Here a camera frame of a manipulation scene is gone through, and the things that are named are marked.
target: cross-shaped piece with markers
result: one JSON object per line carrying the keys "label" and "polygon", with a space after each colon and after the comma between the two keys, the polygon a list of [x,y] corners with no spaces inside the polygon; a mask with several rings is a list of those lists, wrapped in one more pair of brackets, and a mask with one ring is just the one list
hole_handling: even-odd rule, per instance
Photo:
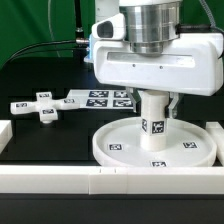
{"label": "cross-shaped piece with markers", "polygon": [[11,113],[28,114],[39,112],[40,121],[50,123],[58,120],[57,110],[72,110],[80,108],[79,100],[76,98],[65,98],[61,100],[52,100],[51,92],[36,93],[35,102],[17,102],[11,103]]}

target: green backdrop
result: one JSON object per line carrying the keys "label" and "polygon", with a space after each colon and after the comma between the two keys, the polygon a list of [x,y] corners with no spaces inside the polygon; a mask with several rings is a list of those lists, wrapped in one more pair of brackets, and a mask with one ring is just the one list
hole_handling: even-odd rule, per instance
{"label": "green backdrop", "polygon": [[[184,23],[208,23],[198,0],[183,0]],[[207,0],[217,25],[224,28],[224,1]],[[52,0],[51,23],[55,40],[75,38],[73,0]],[[81,0],[83,27],[87,37],[94,23],[94,0]],[[30,44],[51,41],[48,0],[0,0],[0,66],[10,55]],[[39,53],[38,56],[57,56]],[[61,56],[71,53],[61,52]]]}

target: circular platform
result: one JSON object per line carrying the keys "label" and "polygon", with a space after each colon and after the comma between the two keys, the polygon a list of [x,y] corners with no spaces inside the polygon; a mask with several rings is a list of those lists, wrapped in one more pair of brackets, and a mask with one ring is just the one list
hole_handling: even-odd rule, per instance
{"label": "circular platform", "polygon": [[192,167],[212,166],[217,145],[202,128],[167,120],[166,149],[150,152],[140,147],[142,119],[127,118],[100,128],[93,137],[93,154],[102,166]]}

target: black table surface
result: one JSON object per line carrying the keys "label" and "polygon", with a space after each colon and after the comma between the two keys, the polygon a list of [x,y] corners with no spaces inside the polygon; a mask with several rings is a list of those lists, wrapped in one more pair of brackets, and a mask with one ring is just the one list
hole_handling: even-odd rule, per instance
{"label": "black table surface", "polygon": [[59,120],[42,124],[38,113],[12,115],[10,103],[35,101],[36,92],[66,98],[70,89],[122,89],[103,86],[91,66],[73,59],[23,59],[0,74],[0,119],[12,120],[13,139],[0,155],[0,164],[97,165],[92,137],[104,124],[135,116],[129,111],[78,109],[59,111]]}
{"label": "black table surface", "polygon": [[[108,122],[136,116],[132,111],[59,111],[59,120],[51,125],[41,124],[37,113],[10,113],[11,102],[35,101],[36,92],[41,91],[51,91],[53,99],[61,99],[70,89],[121,88],[100,84],[91,66],[79,58],[20,59],[0,71],[0,120],[12,120],[14,134],[0,155],[0,164],[98,165],[92,155],[94,132]],[[191,111],[186,105],[188,101],[182,106]],[[187,119],[198,119],[197,113],[190,116]],[[213,112],[208,114],[208,120],[212,116]],[[0,223],[4,224],[220,224],[223,211],[221,195],[0,194]]]}

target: black tabletop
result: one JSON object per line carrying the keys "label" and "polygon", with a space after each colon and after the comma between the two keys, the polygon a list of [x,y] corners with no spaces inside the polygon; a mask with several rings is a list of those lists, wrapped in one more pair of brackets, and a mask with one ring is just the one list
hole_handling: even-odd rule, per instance
{"label": "black tabletop", "polygon": [[35,101],[36,92],[66,98],[71,89],[122,89],[100,84],[91,65],[74,58],[21,59],[0,74],[0,119],[12,120],[13,139],[0,155],[0,164],[97,165],[92,137],[104,124],[135,116],[132,110],[78,109],[59,111],[59,120],[43,124],[39,113],[12,115],[10,103]]}

